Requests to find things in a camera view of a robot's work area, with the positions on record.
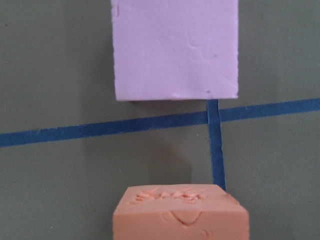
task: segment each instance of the cube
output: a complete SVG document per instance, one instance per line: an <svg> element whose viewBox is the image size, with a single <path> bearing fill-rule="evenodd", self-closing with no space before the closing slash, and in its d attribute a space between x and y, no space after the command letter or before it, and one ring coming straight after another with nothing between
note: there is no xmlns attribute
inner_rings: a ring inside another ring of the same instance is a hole
<svg viewBox="0 0 320 240"><path fill-rule="evenodd" d="M249 214L213 184L132 186L113 213L113 240L249 240Z"/></svg>
<svg viewBox="0 0 320 240"><path fill-rule="evenodd" d="M111 0L118 101L238 97L238 0Z"/></svg>

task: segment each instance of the purple block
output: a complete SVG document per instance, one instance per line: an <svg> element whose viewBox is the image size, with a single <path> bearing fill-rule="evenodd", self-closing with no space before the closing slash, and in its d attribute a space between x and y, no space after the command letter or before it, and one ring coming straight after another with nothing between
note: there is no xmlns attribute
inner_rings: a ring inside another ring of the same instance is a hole
<svg viewBox="0 0 320 240"><path fill-rule="evenodd" d="M238 0L111 0L119 101L238 97Z"/></svg>

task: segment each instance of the horizontal blue tape strip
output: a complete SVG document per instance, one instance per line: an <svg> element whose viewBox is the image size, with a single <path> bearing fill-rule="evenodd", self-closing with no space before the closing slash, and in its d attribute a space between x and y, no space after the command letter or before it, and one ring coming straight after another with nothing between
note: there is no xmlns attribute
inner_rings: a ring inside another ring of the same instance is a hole
<svg viewBox="0 0 320 240"><path fill-rule="evenodd" d="M226 190L224 154L218 100L207 101L213 183Z"/></svg>
<svg viewBox="0 0 320 240"><path fill-rule="evenodd" d="M0 134L0 147L168 129L208 123L207 111Z"/></svg>
<svg viewBox="0 0 320 240"><path fill-rule="evenodd" d="M221 122L320 111L320 98L220 109Z"/></svg>

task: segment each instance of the block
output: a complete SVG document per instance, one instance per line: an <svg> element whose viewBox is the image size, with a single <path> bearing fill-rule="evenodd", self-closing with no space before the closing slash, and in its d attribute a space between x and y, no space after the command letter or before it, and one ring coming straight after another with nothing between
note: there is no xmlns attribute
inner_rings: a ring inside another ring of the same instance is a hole
<svg viewBox="0 0 320 240"><path fill-rule="evenodd" d="M118 101L238 97L238 0L111 0Z"/></svg>
<svg viewBox="0 0 320 240"><path fill-rule="evenodd" d="M213 184L132 186L113 213L113 240L249 240L249 214Z"/></svg>

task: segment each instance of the front face of pink block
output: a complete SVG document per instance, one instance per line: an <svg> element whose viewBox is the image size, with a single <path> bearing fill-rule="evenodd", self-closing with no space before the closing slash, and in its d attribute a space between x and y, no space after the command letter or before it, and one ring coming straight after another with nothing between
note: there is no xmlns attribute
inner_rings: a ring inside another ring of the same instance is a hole
<svg viewBox="0 0 320 240"><path fill-rule="evenodd" d="M238 96L238 0L112 0L118 100Z"/></svg>
<svg viewBox="0 0 320 240"><path fill-rule="evenodd" d="M130 187L113 231L114 240L248 240L249 215L216 185Z"/></svg>

